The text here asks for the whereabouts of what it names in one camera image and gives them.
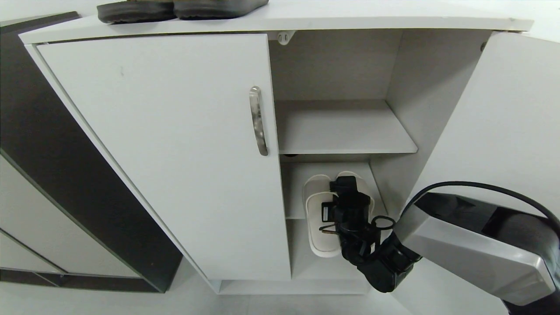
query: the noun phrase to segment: cabinet side panel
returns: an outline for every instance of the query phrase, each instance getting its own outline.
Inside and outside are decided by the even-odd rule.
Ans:
[[[405,30],[387,103],[418,146],[415,154],[372,155],[383,202],[398,216],[481,55],[488,30]]]

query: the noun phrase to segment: metal handle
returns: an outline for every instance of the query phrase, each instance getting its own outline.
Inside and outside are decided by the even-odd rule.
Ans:
[[[253,116],[253,129],[255,129],[256,146],[262,156],[268,155],[267,142],[264,139],[263,116],[260,112],[260,88],[253,86],[249,91],[249,104]]]

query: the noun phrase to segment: cabinet door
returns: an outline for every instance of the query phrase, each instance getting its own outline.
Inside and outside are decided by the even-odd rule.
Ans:
[[[520,192],[560,217],[559,82],[560,43],[494,33],[411,197],[436,182],[469,180]],[[467,187],[441,191],[537,213],[492,191]],[[426,259],[394,295],[418,314],[507,313],[499,299]]]
[[[290,279],[266,35],[90,40],[39,52],[206,277]],[[255,140],[253,86],[268,156]]]

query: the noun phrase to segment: closed cabinet door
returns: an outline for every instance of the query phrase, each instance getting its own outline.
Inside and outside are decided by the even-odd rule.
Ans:
[[[290,279],[266,35],[38,49],[113,166],[206,277]]]

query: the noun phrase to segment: white wall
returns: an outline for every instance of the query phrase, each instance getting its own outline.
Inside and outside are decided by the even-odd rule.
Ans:
[[[97,14],[99,4],[118,0],[0,0],[0,21],[77,11],[82,16]]]

